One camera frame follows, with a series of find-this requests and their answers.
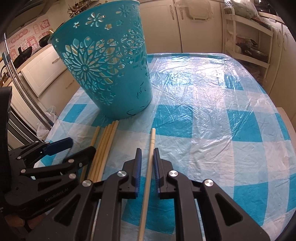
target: wooden dowel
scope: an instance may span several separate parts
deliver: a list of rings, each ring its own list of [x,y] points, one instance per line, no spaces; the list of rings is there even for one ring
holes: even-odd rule
[[[98,182],[97,181],[97,177],[100,173],[100,169],[101,169],[101,165],[102,165],[102,160],[103,160],[103,157],[104,157],[104,154],[105,154],[105,151],[106,151],[106,147],[107,147],[107,144],[109,142],[109,139],[110,139],[110,136],[111,136],[111,133],[112,133],[112,130],[113,130],[113,127],[115,125],[115,121],[112,122],[111,124],[111,128],[109,130],[109,136],[106,138],[105,142],[104,142],[104,145],[103,145],[103,149],[102,149],[102,152],[100,153],[100,156],[97,157],[98,159],[98,167],[96,169],[96,173],[94,175],[94,182]]]
[[[155,147],[155,128],[151,129],[151,139],[150,139],[150,149],[149,149],[149,157],[148,157],[148,165],[147,165],[147,175],[146,175],[146,183],[142,204],[142,212],[141,219],[139,225],[139,233],[138,233],[138,241],[144,241],[145,234],[145,226],[147,219],[147,211],[148,211],[148,202],[149,202],[149,194],[150,194],[150,186],[151,186],[151,178],[152,178],[152,169],[153,169],[153,150]]]
[[[100,167],[100,171],[99,171],[99,174],[98,174],[98,176],[96,178],[97,182],[102,181],[102,177],[103,177],[104,169],[105,169],[105,166],[106,166],[107,158],[108,158],[110,148],[111,148],[114,136],[115,136],[116,129],[118,127],[118,123],[119,123],[118,120],[115,121],[115,125],[112,128],[112,131],[111,131],[111,134],[110,134],[110,139],[108,141],[108,144],[107,144],[107,147],[106,147],[103,159],[102,159],[102,164],[101,164],[101,167]]]
[[[98,134],[99,134],[100,128],[101,127],[99,127],[99,126],[96,128],[96,130],[94,132],[93,139],[91,140],[91,146],[94,146],[94,144],[96,143],[96,139],[98,138]],[[80,182],[83,182],[84,181],[86,170],[87,170],[87,165],[85,165],[83,167],[83,169],[82,169],[82,173],[81,173],[81,176],[80,176]]]
[[[98,146],[97,146],[97,148],[96,148],[96,153],[95,153],[95,155],[94,155],[93,161],[92,161],[92,163],[91,163],[91,167],[90,167],[90,169],[89,169],[89,174],[88,174],[88,176],[87,176],[87,179],[89,179],[89,180],[90,180],[90,178],[91,178],[91,174],[94,172],[94,165],[95,165],[95,162],[96,162],[96,157],[97,157],[97,155],[98,155],[99,148],[100,148],[100,146],[101,146],[101,144],[102,144],[102,141],[103,141],[103,139],[104,139],[104,136],[105,136],[105,134],[106,134],[106,130],[107,130],[107,126],[104,128],[104,132],[103,132],[103,134],[102,134],[102,136],[101,136],[101,139],[100,139],[100,142],[99,142],[99,144],[98,144]]]
[[[93,160],[94,167],[92,169],[92,172],[91,172],[91,175],[90,175],[90,178],[89,178],[92,181],[94,181],[95,173],[96,173],[97,169],[99,168],[99,165],[98,165],[99,159],[98,159],[98,157],[101,155],[101,152],[102,152],[102,150],[104,148],[104,143],[106,142],[106,139],[109,138],[110,130],[111,130],[111,125],[109,124],[107,126],[107,128],[106,128],[106,133],[105,133],[105,135],[104,135],[104,137],[102,139],[102,143],[100,144],[99,151],[98,151],[98,154],[96,156],[96,159]]]

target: table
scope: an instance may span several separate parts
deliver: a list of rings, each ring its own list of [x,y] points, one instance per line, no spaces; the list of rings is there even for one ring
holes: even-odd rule
[[[152,102],[120,120],[103,175],[120,170],[142,149],[139,198],[123,201],[121,241],[137,237],[153,127],[161,158],[193,180],[214,180],[275,240],[295,211],[296,157],[268,95],[224,54],[148,55],[148,63]],[[80,88],[47,137],[50,142],[71,137],[74,146],[37,166],[58,164],[88,147],[96,127],[111,122]],[[173,207],[173,200],[157,198],[153,179],[145,240],[174,239]]]

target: metal pole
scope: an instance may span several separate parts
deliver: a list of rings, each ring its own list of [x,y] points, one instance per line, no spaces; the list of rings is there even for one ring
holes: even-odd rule
[[[8,46],[7,46],[7,42],[6,42],[6,34],[4,34],[3,44],[4,44],[4,48],[5,48],[5,54],[6,54],[6,56],[8,56],[9,50],[8,50]],[[18,90],[19,94],[24,99],[26,104],[33,111],[35,116],[45,125],[45,127],[47,129],[51,130],[51,127],[54,125],[54,123],[48,118],[48,116],[43,112],[43,110],[40,108],[40,106],[35,102],[35,100],[31,97],[31,95],[26,91],[26,88],[24,87],[22,80],[18,76],[18,73],[17,73],[11,59],[8,61],[7,70],[8,70],[8,73],[9,73],[11,79],[12,79],[13,84],[15,85],[16,89]],[[24,95],[24,92],[26,93],[26,95],[30,99],[30,101],[33,103],[35,108],[41,113],[41,115],[46,119],[46,121],[50,125],[38,114],[38,112],[35,110],[35,108],[32,106],[32,104],[28,101],[28,99]]]

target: teal trash bin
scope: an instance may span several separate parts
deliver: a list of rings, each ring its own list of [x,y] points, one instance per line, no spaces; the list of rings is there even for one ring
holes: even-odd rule
[[[139,113],[152,99],[139,5],[121,0],[88,9],[50,38],[77,82],[113,119]]]

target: checkered tablecloth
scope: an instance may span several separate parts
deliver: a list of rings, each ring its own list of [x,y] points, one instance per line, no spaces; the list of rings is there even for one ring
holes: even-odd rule
[[[153,100],[141,113],[120,120],[103,176],[142,149],[140,194],[123,202],[121,240],[137,237],[153,127],[161,158],[193,180],[213,179],[275,240],[295,211],[296,158],[268,95],[223,54],[148,55],[148,62]],[[38,165],[60,163],[86,148],[95,128],[111,122],[80,88],[47,138],[71,137],[73,148]],[[173,200],[159,200],[152,180],[145,240],[173,240],[174,229]]]

